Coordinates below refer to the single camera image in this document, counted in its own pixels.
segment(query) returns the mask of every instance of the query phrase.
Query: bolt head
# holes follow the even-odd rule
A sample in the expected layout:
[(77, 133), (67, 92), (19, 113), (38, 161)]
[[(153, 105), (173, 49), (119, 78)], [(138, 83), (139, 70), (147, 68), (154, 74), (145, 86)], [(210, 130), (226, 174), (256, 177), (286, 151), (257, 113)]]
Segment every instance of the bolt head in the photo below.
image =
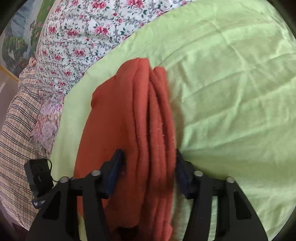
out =
[(234, 183), (235, 179), (233, 177), (228, 177), (228, 178), (226, 178), (226, 181), (229, 183)]
[(91, 172), (91, 174), (93, 176), (99, 176), (99, 175), (101, 175), (101, 171), (100, 170), (94, 170), (94, 171)]
[(68, 177), (61, 177), (59, 180), (61, 183), (66, 183), (67, 181), (69, 181)]
[(197, 177), (202, 177), (203, 176), (203, 172), (202, 171), (195, 171), (194, 175)]

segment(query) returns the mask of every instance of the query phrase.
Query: purple floral fabric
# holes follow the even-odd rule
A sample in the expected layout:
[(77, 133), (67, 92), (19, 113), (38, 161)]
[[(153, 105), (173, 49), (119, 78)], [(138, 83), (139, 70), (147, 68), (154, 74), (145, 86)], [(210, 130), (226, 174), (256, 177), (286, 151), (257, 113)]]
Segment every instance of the purple floral fabric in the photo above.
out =
[(109, 50), (156, 17), (192, 0), (63, 0), (44, 24), (36, 78), (65, 96)]

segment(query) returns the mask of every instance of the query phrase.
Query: fabric fold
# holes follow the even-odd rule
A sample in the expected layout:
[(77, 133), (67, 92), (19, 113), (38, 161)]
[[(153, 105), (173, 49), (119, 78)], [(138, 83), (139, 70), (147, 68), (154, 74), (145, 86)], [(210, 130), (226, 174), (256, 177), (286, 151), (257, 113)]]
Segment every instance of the fabric fold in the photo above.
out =
[[(125, 166), (103, 201), (110, 230), (138, 226), (136, 239), (169, 240), (176, 155), (166, 70), (152, 70), (148, 59), (129, 60), (95, 90), (91, 106), (74, 177), (99, 169), (122, 149)], [(78, 211), (83, 214), (82, 199)]]

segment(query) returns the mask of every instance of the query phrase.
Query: green fabric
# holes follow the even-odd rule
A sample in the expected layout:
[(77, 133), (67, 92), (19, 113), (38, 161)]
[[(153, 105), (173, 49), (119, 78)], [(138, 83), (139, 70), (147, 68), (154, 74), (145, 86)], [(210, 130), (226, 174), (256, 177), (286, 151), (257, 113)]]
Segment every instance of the green fabric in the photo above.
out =
[[(164, 14), (94, 64), (66, 96), (54, 179), (73, 175), (96, 87), (125, 61), (149, 58), (168, 72), (184, 159), (212, 177), (234, 177), (271, 240), (296, 204), (295, 52), (296, 40), (265, 0), (198, 0)], [(176, 191), (173, 239), (182, 239), (190, 209)]]

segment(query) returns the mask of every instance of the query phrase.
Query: plaid fabric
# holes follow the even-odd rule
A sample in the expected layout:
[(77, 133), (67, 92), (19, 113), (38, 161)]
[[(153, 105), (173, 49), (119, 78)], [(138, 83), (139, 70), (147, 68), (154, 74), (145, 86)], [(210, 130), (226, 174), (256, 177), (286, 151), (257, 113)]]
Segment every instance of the plaid fabric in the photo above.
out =
[(21, 226), (29, 229), (37, 211), (23, 165), (42, 158), (30, 144), (30, 133), (42, 105), (42, 91), (35, 79), (35, 67), (20, 74), (18, 94), (13, 98), (0, 135), (0, 200)]

